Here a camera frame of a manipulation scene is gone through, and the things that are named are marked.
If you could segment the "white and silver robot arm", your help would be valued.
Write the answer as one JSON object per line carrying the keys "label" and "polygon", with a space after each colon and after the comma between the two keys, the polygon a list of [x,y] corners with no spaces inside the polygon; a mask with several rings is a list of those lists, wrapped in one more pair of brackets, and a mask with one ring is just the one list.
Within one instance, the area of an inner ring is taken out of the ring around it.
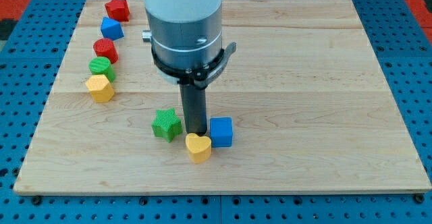
{"label": "white and silver robot arm", "polygon": [[168,82],[178,79],[162,67],[201,69],[222,50],[222,0],[144,0],[157,72]]}

